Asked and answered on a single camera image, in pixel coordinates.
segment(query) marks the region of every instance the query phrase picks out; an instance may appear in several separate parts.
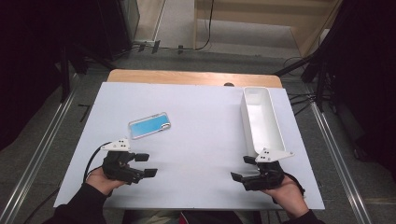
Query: black cable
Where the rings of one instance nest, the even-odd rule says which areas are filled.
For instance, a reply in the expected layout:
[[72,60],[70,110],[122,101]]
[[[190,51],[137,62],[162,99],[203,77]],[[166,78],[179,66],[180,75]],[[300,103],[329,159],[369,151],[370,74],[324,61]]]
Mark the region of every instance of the black cable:
[[131,51],[134,51],[134,50],[136,50],[136,49],[139,49],[139,47],[137,47],[137,48],[131,48],[131,49],[129,49],[129,50],[125,50],[123,53],[119,53],[119,54],[114,55],[114,56],[113,56],[113,57],[115,58],[114,61],[120,59],[124,54],[129,53],[129,52],[131,52]]
[[305,96],[305,95],[315,95],[314,92],[310,93],[288,93],[288,95]]
[[92,172],[92,171],[94,171],[94,170],[96,170],[96,169],[99,168],[99,167],[97,167],[97,168],[95,168],[95,169],[89,171],[90,166],[91,166],[91,163],[92,163],[93,159],[95,158],[96,154],[98,154],[98,152],[100,151],[100,148],[101,148],[102,146],[105,146],[105,145],[109,144],[109,143],[110,143],[110,142],[104,143],[103,145],[99,146],[99,148],[97,148],[97,149],[95,150],[95,152],[93,152],[93,154],[91,155],[90,160],[88,161],[87,167],[85,168],[84,179],[82,180],[82,183],[85,183],[85,180],[87,180],[88,174],[89,174],[90,172]]
[[295,95],[295,96],[289,98],[289,101],[292,101],[292,100],[294,100],[294,99],[296,99],[296,98],[298,98],[298,97],[302,97],[302,95]]
[[276,217],[277,217],[277,221],[279,222],[279,224],[282,224],[282,218],[280,218],[279,212],[275,211]]
[[[302,59],[303,61],[304,61],[304,58],[303,57],[291,57],[291,58],[288,58],[285,62],[283,62],[283,68],[286,68],[286,63],[289,61],[289,60],[291,60],[291,59]],[[292,74],[292,73],[290,73],[290,72],[288,72],[288,74],[289,75],[291,75],[291,76],[299,76],[298,74]]]
[[268,210],[267,210],[267,220],[268,220],[268,224],[271,224],[270,211]]
[[[95,158],[96,154],[100,151],[100,149],[101,149],[102,146],[107,145],[107,144],[109,144],[109,142],[108,142],[108,143],[105,143],[105,144],[103,144],[103,145],[101,145],[101,146],[99,146],[99,148],[97,148],[97,149],[95,150],[95,152],[93,152],[93,154],[92,154],[90,160],[88,161],[87,168],[85,169],[85,172],[84,172],[84,180],[83,180],[82,183],[85,183],[85,180],[88,178],[88,175],[89,175],[92,171],[94,171],[94,170],[98,169],[99,167],[101,167],[101,166],[99,166],[99,167],[97,167],[97,168],[95,168],[95,169],[93,169],[93,170],[91,170],[91,171],[88,172],[88,170],[90,169],[91,163],[92,163],[93,159]],[[56,193],[58,193],[60,189],[61,189],[61,188],[57,188],[55,191],[53,191],[53,192],[51,193],[50,196],[48,196],[41,204],[39,204],[38,207],[36,207],[35,210],[30,214],[30,216],[29,216],[28,218],[26,218],[26,220],[23,222],[23,224],[28,224],[28,223],[30,223],[30,221],[31,221],[31,219],[33,218],[33,216],[35,215],[35,213],[37,213],[37,211],[38,211],[38,210],[39,210],[50,198],[52,198]]]
[[[183,48],[182,50],[201,50],[201,49],[204,49],[207,46],[207,44],[210,41],[210,36],[211,36],[211,27],[212,27],[212,17],[213,17],[213,6],[214,6],[214,3],[215,3],[215,0],[212,0],[212,4],[211,4],[211,7],[210,7],[210,16],[209,16],[209,37],[207,38],[206,43],[202,47],[200,47],[198,49],[184,49]],[[151,45],[145,45],[145,48],[154,48],[154,47],[152,47]],[[134,49],[139,49],[139,48],[132,48],[132,49],[130,49],[128,51],[123,52],[122,54],[124,54],[126,52],[130,52],[130,51],[132,51]],[[164,48],[164,47],[158,47],[158,49],[180,50],[180,49],[176,49],[176,48]]]
[[309,107],[312,103],[309,102],[308,104],[306,104],[302,109],[300,109],[299,111],[297,111],[294,116],[297,116],[298,114],[300,114],[303,110],[305,110],[307,107]]
[[292,103],[290,103],[290,105],[298,105],[300,103],[304,103],[304,102],[307,102],[307,101],[311,101],[311,99],[310,98],[306,98],[305,100],[302,100],[302,101],[292,102]]
[[50,200],[50,198],[52,198],[56,193],[59,192],[60,188],[57,188],[55,191],[53,191],[41,204],[38,205],[38,207],[35,208],[35,210],[30,214],[30,216],[28,218],[26,218],[26,220],[23,222],[23,224],[28,224],[30,223],[30,221],[32,220],[33,216],[35,215],[35,213],[37,213],[37,211],[47,202]]

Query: hand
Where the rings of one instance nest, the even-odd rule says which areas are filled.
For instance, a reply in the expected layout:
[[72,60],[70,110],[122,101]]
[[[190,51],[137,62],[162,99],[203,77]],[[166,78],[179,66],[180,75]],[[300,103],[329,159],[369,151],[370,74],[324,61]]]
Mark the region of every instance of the hand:
[[93,170],[85,182],[98,189],[105,195],[108,195],[111,190],[117,189],[119,186],[125,184],[123,181],[108,179],[103,172],[102,167]]
[[273,197],[291,219],[300,217],[309,211],[297,184],[286,175],[279,188],[264,189],[262,192]]

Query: clear phone case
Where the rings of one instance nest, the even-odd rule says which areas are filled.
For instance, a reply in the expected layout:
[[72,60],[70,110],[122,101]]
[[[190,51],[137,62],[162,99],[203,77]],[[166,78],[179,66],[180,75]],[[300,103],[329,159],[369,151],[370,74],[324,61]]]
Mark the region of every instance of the clear phone case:
[[171,122],[165,112],[147,118],[129,122],[131,139],[135,140],[171,128]]

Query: white tabletop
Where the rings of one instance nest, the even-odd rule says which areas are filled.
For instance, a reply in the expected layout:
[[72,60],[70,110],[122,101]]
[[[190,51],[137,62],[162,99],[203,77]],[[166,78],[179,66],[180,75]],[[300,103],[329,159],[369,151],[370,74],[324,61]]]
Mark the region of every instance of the white tabletop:
[[[324,209],[290,102],[284,89],[269,89],[287,151],[295,156],[281,161],[305,188],[311,209]],[[128,136],[128,122],[166,112],[168,131],[134,140],[132,151],[148,153],[146,162],[130,162],[137,169],[158,168],[153,178],[115,189],[106,207],[129,209],[263,210],[279,208],[258,191],[245,191],[230,172],[256,175],[245,164],[245,142],[240,103],[242,88],[103,83],[70,162],[55,205],[68,203],[82,183],[92,153],[103,143]],[[91,168],[102,164],[101,151]]]

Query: white tray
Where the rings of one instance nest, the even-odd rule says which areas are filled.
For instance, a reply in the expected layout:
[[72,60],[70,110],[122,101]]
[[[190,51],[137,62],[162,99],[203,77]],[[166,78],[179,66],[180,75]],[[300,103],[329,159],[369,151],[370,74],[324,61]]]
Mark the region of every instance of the white tray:
[[262,155],[258,159],[269,162],[293,155],[286,152],[271,94],[266,88],[244,88],[241,111],[249,156]]

